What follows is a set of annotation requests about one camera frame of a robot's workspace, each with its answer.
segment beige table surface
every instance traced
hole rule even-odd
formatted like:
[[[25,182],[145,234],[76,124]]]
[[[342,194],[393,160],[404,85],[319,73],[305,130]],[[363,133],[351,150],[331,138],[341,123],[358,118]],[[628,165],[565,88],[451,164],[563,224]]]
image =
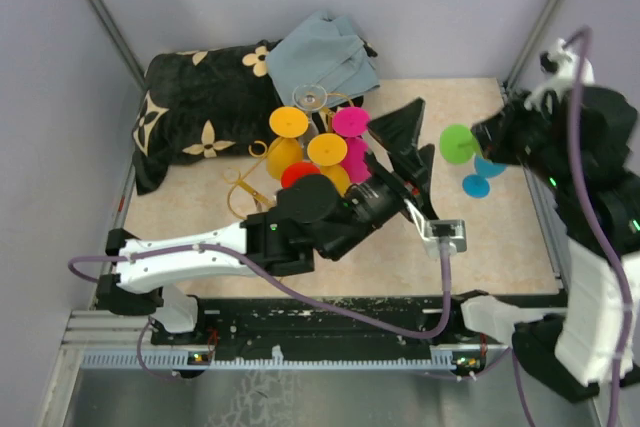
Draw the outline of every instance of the beige table surface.
[[[436,158],[431,184],[434,208],[442,219],[466,221],[468,251],[452,258],[454,292],[482,289],[493,294],[557,292],[547,249],[521,168],[510,167],[490,179],[491,192],[473,199],[462,190],[462,179],[473,173],[473,162],[451,165],[438,151],[444,128],[471,125],[501,107],[495,79],[386,80],[366,95],[364,108],[372,117],[399,108],[416,97],[426,101],[420,145],[434,143]],[[384,165],[389,163],[371,139]],[[222,180],[228,167],[243,171],[251,158],[208,159],[192,166],[172,166],[160,188],[131,199],[125,228],[136,236],[161,240],[228,225],[237,219],[227,210],[229,186]],[[249,178],[269,196],[278,188],[263,166]],[[233,203],[244,214],[255,212],[253,200],[234,193]],[[343,257],[330,262],[316,256],[315,272],[287,277],[285,284],[312,296],[404,296],[441,293],[440,267],[427,258],[412,224],[398,215]],[[261,279],[212,277],[187,281],[180,288],[200,297],[276,297],[278,290]]]

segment magenta disc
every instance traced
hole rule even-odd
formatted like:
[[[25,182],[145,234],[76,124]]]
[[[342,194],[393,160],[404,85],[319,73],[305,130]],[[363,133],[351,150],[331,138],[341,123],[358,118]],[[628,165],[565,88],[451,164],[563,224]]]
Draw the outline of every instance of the magenta disc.
[[[340,165],[349,174],[351,182],[359,184],[371,177],[367,164],[364,162],[364,154],[369,150],[369,146],[358,137],[347,138],[346,142],[347,156],[340,162]]]
[[[346,107],[333,116],[332,126],[342,137],[358,137],[367,130],[369,113],[360,107]]]

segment metal frame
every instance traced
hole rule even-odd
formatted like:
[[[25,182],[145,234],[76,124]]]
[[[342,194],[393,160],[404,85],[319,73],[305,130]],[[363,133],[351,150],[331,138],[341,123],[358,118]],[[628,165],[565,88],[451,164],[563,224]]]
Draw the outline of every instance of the metal frame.
[[[117,27],[109,10],[102,0],[88,0],[91,8],[100,19],[105,33],[114,43],[114,47],[121,56],[127,69],[135,79],[137,84],[142,88],[144,86],[143,69],[136,55]],[[525,45],[518,55],[505,83],[507,91],[515,88],[517,82],[532,55],[540,42],[542,35],[545,33],[548,25],[557,12],[562,0],[547,0],[544,9],[537,19],[532,31],[530,32]],[[551,259],[552,268],[556,272],[559,279],[568,285],[568,273],[565,271],[567,265],[566,259],[562,257],[562,249],[559,246],[559,240],[564,236],[557,228],[557,223],[553,221],[553,208],[549,199],[543,195],[542,184],[531,174],[527,173],[527,182],[533,202],[538,213],[541,229],[545,240],[549,257]],[[121,204],[114,215],[114,227],[121,227],[126,217],[127,208],[131,199],[134,184],[133,166],[130,166],[127,179],[123,188]],[[103,272],[109,266],[103,266]],[[113,316],[105,312],[81,311],[73,312],[67,327],[67,332],[63,339],[52,379],[49,385],[49,391],[43,406],[41,417],[37,425],[46,427],[62,427],[64,425],[65,416],[71,400],[71,395],[75,386],[76,378],[80,366],[85,358],[87,350],[96,351],[97,349],[106,349],[109,351],[127,352],[135,350],[135,343],[140,334],[140,330],[146,323],[144,318],[121,318]],[[143,349],[157,350],[158,352],[167,352],[166,346],[156,347],[150,344],[152,333],[148,332],[143,338]],[[172,352],[185,351],[190,348],[201,348],[202,346],[179,346],[170,349]],[[459,347],[463,349],[473,348],[473,346],[439,346],[436,349],[451,349]],[[606,403],[603,396],[593,402],[594,419],[600,421],[603,419],[601,412],[606,412]],[[630,417],[621,409],[620,419],[621,425],[632,425],[629,422]]]

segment blue cloth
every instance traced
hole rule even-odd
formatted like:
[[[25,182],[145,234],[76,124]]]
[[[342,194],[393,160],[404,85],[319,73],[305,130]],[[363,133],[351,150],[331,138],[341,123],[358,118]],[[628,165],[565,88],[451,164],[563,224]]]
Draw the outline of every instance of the blue cloth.
[[[375,69],[346,16],[332,19],[318,11],[302,22],[267,55],[267,70],[285,104],[303,84],[357,97],[380,86]],[[329,97],[327,106],[344,99]]]

